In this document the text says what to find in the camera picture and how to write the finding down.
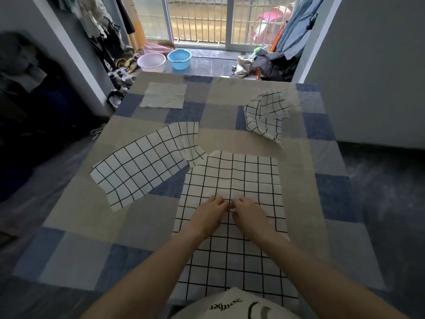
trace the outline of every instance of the black grid lines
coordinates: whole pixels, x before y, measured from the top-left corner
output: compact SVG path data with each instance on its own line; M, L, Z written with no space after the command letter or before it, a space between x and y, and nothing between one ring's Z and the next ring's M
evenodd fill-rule
M227 200L246 196L259 203L269 223L287 235L277 161L215 151L186 174L173 232L189 222L210 196ZM286 276L225 214L218 230L194 252L178 281L180 298L196 300L212 291L238 287L283 302Z
M105 191L113 211L143 197L188 163L207 155L197 144L199 124L172 123L113 152L93 166L93 180Z
M282 91L263 92L244 107L247 129L281 144L280 122L288 109Z

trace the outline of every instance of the hand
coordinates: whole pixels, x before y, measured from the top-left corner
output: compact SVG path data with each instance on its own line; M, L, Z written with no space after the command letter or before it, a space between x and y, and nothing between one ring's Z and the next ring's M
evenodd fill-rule
M229 203L223 197L212 196L195 210L187 229L193 230L205 240L217 230L221 217L229 211Z
M267 221L266 213L259 205L249 198L233 199L230 208L236 208L232 213L233 220L241 232L251 241L268 231L274 230Z

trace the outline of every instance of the table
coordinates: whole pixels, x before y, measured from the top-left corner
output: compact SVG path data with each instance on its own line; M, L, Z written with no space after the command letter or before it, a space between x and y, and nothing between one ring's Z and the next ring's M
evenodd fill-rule
M149 82L187 83L183 109L139 107ZM278 144L246 131L243 106L269 89L292 91ZM199 122L199 145L278 160L288 235L375 293L385 293L363 219L320 93L314 85L141 73L34 236L13 274L106 291L171 236L185 171L112 212L91 166L172 122ZM290 307L298 307L298 299ZM308 307L300 298L301 308Z

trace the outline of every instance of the plastic basin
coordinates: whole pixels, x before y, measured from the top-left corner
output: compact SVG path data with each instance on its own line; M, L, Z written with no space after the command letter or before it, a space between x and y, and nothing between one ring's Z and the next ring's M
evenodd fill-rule
M146 53L137 59L137 64L143 71L156 71L162 73L165 68L166 58L162 53Z
M192 54L184 49L176 49L170 52L167 58L174 69L181 70L189 67Z

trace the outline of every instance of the blue plastic basin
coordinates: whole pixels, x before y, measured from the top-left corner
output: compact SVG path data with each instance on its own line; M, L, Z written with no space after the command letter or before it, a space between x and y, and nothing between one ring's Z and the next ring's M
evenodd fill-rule
M167 59L175 69L186 69L190 65L192 54L184 49L176 49L167 55Z

